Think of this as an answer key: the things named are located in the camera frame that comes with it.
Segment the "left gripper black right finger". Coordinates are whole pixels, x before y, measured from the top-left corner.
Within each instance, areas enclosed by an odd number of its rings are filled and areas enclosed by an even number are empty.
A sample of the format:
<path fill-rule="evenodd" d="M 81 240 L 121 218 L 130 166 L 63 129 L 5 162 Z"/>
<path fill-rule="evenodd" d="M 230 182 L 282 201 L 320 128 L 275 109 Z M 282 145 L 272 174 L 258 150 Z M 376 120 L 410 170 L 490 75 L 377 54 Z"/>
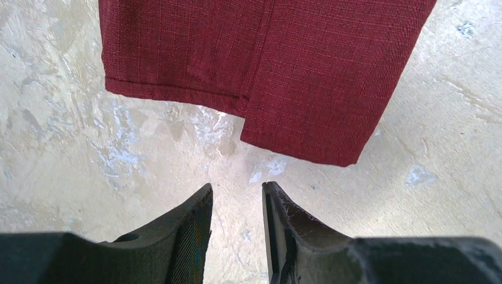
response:
<path fill-rule="evenodd" d="M 262 185 L 271 283 L 500 283 L 501 248 L 478 237 L 344 235 Z"/>

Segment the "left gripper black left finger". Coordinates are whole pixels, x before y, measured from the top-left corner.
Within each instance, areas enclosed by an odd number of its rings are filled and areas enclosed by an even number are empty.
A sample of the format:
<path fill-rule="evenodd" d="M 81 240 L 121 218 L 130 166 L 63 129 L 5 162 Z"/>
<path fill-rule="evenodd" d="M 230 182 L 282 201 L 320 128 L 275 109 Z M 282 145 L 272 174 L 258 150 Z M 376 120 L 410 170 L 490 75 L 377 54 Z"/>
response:
<path fill-rule="evenodd" d="M 213 189 L 115 241 L 73 233 L 1 235 L 2 283 L 202 283 Z"/>

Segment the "dark red cloth napkin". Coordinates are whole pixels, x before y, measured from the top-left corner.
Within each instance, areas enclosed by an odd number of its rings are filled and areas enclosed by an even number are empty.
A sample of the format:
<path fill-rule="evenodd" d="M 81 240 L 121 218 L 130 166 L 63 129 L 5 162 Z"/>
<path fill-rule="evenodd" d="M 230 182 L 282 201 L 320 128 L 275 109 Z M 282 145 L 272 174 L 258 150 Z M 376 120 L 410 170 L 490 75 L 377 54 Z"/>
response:
<path fill-rule="evenodd" d="M 99 1 L 105 88 L 244 119 L 241 140 L 350 166 L 435 1 Z"/>

